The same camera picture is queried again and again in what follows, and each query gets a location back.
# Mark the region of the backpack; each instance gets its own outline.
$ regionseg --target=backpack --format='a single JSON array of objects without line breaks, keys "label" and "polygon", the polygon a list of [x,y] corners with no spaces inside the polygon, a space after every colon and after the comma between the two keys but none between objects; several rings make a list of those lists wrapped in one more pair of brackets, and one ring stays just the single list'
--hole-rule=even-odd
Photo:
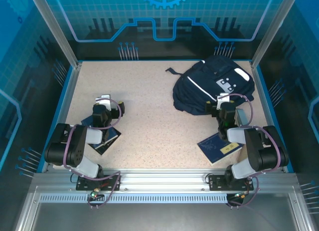
[{"label": "backpack", "polygon": [[[255,90],[253,78],[238,64],[221,55],[213,55],[194,64],[184,74],[172,68],[167,69],[180,75],[173,88],[174,107],[192,115],[208,115],[207,102],[217,105],[220,93],[239,93],[252,101]],[[239,96],[230,96],[236,106],[245,102]]]}]

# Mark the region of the backpack strap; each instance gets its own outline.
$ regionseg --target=backpack strap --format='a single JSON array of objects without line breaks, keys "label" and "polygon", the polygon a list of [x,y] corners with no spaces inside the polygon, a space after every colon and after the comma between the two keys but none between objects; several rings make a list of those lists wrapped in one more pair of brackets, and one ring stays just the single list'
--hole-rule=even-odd
[{"label": "backpack strap", "polygon": [[182,73],[178,73],[178,72],[176,72],[176,71],[174,71],[174,69],[173,68],[168,68],[166,71],[169,71],[170,73],[172,73],[173,75],[182,75]]}]

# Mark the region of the book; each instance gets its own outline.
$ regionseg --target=book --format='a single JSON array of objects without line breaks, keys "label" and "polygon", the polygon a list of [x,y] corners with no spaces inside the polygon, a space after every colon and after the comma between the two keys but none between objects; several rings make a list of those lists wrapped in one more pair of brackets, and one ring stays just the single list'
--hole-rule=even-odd
[{"label": "book", "polygon": [[[93,118],[92,116],[89,116],[81,121],[82,125],[85,126],[92,126],[93,124]],[[114,127],[111,127],[107,129],[108,135],[107,138],[104,140],[102,139],[102,142],[100,144],[89,144],[96,152],[98,152],[100,155],[103,155],[105,151],[118,139],[118,137],[121,135],[121,133],[116,130]]]},{"label": "book", "polygon": [[204,139],[197,145],[200,147],[211,165],[216,164],[216,162],[222,160],[226,156],[243,148],[242,144],[223,141],[219,138],[218,133]]}]

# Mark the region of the metal floor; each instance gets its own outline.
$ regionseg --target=metal floor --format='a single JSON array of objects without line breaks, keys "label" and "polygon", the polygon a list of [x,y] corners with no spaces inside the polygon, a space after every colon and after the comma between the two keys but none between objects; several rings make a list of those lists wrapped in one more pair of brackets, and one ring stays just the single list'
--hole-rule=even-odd
[{"label": "metal floor", "polygon": [[286,196],[260,194],[240,210],[225,204],[107,204],[91,210],[85,204],[43,203],[32,230],[293,231],[295,223]]}]

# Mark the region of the beige work surface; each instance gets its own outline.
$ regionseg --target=beige work surface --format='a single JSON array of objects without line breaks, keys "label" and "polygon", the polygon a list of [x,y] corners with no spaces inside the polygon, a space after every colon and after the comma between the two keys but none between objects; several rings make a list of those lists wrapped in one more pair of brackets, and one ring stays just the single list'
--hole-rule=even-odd
[{"label": "beige work surface", "polygon": [[[236,163],[238,153],[211,166],[197,146],[217,133],[216,118],[193,116],[173,106],[172,89],[179,76],[165,70],[172,67],[184,73],[194,63],[84,61],[66,123],[81,124],[92,114],[95,98],[103,94],[125,103],[125,115],[115,127],[122,135],[102,156],[89,145],[85,146],[85,155],[104,168],[225,168]],[[237,63],[251,73],[248,61]],[[253,96],[252,124],[264,126],[266,119],[257,89]],[[249,119],[249,104],[239,108]]]}]

